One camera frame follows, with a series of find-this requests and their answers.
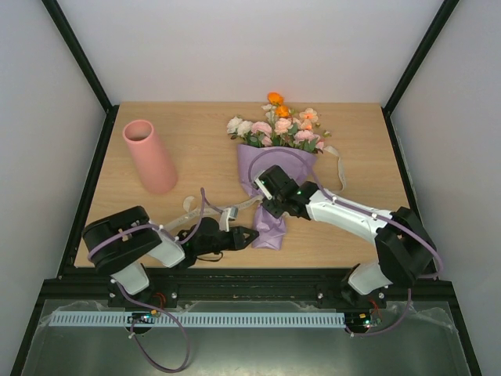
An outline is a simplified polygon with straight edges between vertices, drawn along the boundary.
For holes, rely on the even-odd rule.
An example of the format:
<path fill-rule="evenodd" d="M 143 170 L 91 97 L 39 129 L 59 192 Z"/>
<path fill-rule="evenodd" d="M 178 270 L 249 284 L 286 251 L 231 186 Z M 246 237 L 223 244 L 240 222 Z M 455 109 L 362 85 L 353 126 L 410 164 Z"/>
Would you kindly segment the cream ribbon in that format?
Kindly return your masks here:
<path fill-rule="evenodd" d="M 338 179 L 341 183 L 341 188 L 339 190 L 336 190 L 335 193 L 341 193 L 344 191 L 344 189 L 347 186 L 347 180 L 344 174 L 344 164 L 343 160 L 341 157 L 341 153 L 333 146 L 325 146 L 323 148 L 323 152 L 330 153 L 334 155 L 337 158 L 337 175 Z M 190 205 L 194 201 L 193 196 L 187 197 L 183 205 L 185 206 L 185 211 L 186 213 L 178 217 L 177 219 L 174 219 L 167 224 L 164 225 L 164 229 L 167 231 L 172 231 L 176 228 L 179 228 L 181 225 L 188 223 L 192 219 L 198 218 L 200 215 L 202 216 L 210 216 L 210 215 L 220 215 L 223 213 L 224 210 L 227 208 L 237 208 L 238 211 L 240 212 L 241 210 L 245 210 L 252 206 L 256 202 L 261 202 L 263 200 L 262 195 L 257 195 L 254 197 L 249 198 L 246 201 L 240 202 L 238 204 L 231 204 L 231 205 L 226 205 L 226 206 L 210 206 L 209 204 L 205 204 L 204 209 L 201 210 L 201 208 L 194 208 L 191 211 L 188 211 L 190 208 Z"/>

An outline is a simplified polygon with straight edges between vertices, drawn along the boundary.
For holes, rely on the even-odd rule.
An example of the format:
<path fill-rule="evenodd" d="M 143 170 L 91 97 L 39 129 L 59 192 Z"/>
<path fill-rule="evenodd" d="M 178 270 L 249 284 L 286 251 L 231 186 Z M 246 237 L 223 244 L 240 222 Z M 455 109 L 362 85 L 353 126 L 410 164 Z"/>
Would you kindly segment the purple flower bouquet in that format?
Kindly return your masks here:
<path fill-rule="evenodd" d="M 240 142 L 237 145 L 240 185 L 249 197 L 262 195 L 254 184 L 255 179 L 266 169 L 278 165 L 300 187 L 297 202 L 301 214 L 297 218 L 309 219 L 306 205 L 316 185 L 307 178 L 325 144 L 325 137 L 315 131 L 319 115 L 312 108 L 295 111 L 277 92 L 270 92 L 267 100 L 261 107 L 264 120 L 252 121 L 236 115 L 226 125 L 227 134 Z M 287 232 L 284 215 L 289 214 L 274 218 L 263 208 L 264 199 L 254 214 L 253 227 L 259 237 L 252 247 L 279 250 Z"/>

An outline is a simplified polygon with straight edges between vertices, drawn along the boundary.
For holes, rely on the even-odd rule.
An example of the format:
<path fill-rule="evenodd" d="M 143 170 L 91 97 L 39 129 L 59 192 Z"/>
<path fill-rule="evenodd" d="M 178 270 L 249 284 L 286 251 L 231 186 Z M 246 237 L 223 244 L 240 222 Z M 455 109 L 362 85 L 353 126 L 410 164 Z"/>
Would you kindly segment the pink cylindrical vase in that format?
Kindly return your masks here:
<path fill-rule="evenodd" d="M 147 120 L 135 120 L 123 128 L 122 136 L 144 188 L 155 194 L 172 190 L 178 174 L 159 133 Z"/>

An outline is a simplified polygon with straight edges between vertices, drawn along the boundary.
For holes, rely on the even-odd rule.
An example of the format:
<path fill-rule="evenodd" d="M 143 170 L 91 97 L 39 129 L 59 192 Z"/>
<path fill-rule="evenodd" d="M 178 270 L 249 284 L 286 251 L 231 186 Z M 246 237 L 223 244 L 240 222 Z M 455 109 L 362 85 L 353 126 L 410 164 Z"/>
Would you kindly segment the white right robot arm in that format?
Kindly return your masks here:
<path fill-rule="evenodd" d="M 371 208 L 326 190 L 317 180 L 298 184 L 278 165 L 254 177 L 253 186 L 264 194 L 263 207 L 273 217 L 287 213 L 327 223 L 375 247 L 377 260 L 354 266 L 341 288 L 349 306 L 360 306 L 382 287 L 411 288 L 420 278 L 435 278 L 437 273 L 424 272 L 433 261 L 438 269 L 443 267 L 422 222 L 408 208 Z"/>

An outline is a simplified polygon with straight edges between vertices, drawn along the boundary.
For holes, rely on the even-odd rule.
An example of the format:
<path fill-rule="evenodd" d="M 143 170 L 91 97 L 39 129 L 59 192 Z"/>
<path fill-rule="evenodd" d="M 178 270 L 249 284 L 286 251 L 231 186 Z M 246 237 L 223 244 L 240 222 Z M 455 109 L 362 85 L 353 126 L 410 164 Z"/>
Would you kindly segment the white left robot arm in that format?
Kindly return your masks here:
<path fill-rule="evenodd" d="M 129 295 L 137 295 L 150 286 L 146 268 L 139 261 L 145 255 L 169 269 L 188 269 L 203 255 L 240 251 L 258 237 L 256 230 L 222 227 L 209 217 L 173 237 L 163 226 L 152 222 L 142 206 L 94 221 L 82 232 L 88 260 L 96 272 L 111 277 Z"/>

